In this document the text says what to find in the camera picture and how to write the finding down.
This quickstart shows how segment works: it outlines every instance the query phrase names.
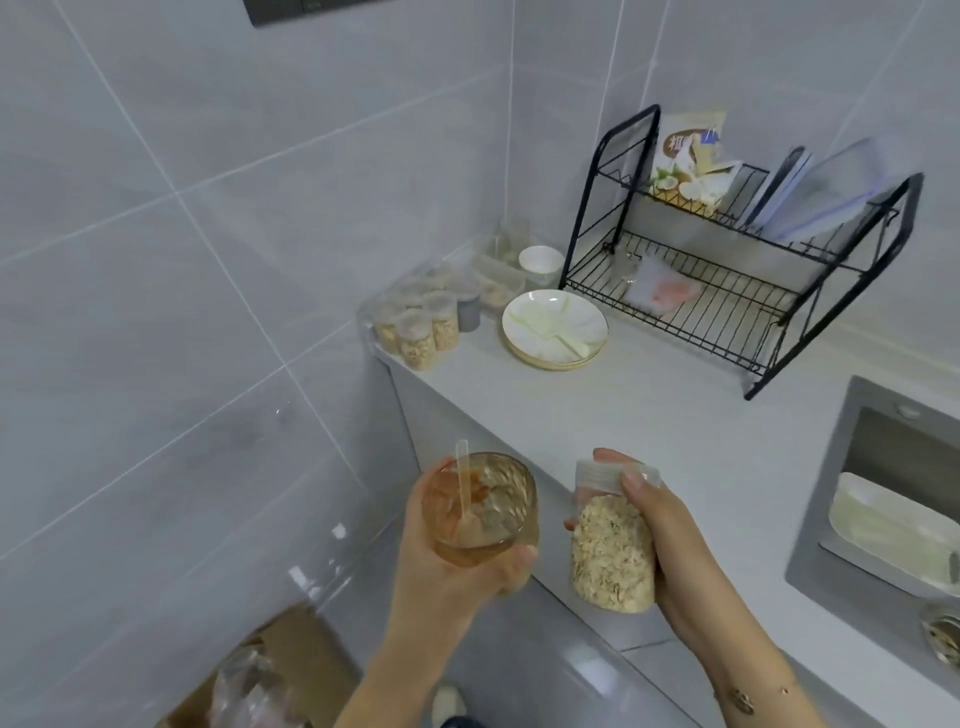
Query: sink basin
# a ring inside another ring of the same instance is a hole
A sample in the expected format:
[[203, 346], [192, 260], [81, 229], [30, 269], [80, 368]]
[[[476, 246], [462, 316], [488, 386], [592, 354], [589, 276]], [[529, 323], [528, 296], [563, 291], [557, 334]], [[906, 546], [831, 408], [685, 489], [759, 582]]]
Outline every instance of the sink basin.
[[960, 667], [948, 658], [948, 645], [937, 644], [944, 630], [928, 626], [939, 616], [960, 619], [960, 598], [833, 531], [828, 513], [840, 473], [960, 522], [960, 421], [854, 377], [786, 572], [788, 583], [960, 697]]

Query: sink strainer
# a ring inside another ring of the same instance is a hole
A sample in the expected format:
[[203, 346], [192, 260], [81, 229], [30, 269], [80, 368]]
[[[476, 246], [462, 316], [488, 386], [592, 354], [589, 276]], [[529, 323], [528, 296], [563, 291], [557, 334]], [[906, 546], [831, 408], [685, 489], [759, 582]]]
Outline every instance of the sink strainer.
[[960, 617], [930, 613], [924, 617], [924, 634], [937, 659], [960, 672]]

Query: person's left hand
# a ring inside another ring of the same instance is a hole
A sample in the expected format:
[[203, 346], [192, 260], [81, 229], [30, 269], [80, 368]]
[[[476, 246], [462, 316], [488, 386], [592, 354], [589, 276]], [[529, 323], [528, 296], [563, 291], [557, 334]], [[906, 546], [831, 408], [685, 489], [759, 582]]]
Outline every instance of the person's left hand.
[[423, 494], [451, 462], [446, 457], [421, 475], [407, 499], [384, 640], [391, 649], [423, 659], [421, 666], [435, 672], [435, 680], [481, 605], [501, 590], [520, 586], [537, 558], [534, 546], [514, 545], [480, 566], [463, 568], [434, 552], [423, 522]]

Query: hand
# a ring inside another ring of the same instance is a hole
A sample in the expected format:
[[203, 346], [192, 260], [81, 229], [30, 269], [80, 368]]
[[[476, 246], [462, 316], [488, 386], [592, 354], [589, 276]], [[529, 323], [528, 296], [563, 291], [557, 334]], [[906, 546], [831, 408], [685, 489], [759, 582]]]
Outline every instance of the hand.
[[[634, 458], [616, 450], [597, 448], [597, 462], [635, 463]], [[720, 570], [703, 534], [684, 502], [665, 485], [655, 487], [637, 471], [627, 470], [621, 478], [623, 494], [650, 526], [657, 551], [657, 603], [670, 626], [690, 650], [701, 659], [711, 659], [709, 635], [712, 623], [709, 604], [716, 604], [732, 586]], [[564, 522], [568, 530], [576, 520]]]
[[384, 639], [386, 649], [416, 655], [421, 660], [416, 667], [425, 668], [433, 681], [440, 679], [477, 610], [501, 590], [519, 587], [537, 558], [534, 546], [514, 545], [480, 566], [465, 569], [434, 553], [423, 521], [423, 494], [451, 462], [453, 458], [446, 457], [421, 475], [407, 500]]

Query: pants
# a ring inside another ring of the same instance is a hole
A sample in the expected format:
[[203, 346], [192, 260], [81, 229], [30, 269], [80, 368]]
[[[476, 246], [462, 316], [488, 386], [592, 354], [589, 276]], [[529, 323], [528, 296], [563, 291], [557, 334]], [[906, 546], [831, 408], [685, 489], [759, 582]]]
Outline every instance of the pants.
[[441, 728], [484, 728], [484, 725], [471, 717], [454, 716], [444, 721], [444, 725], [442, 725]]

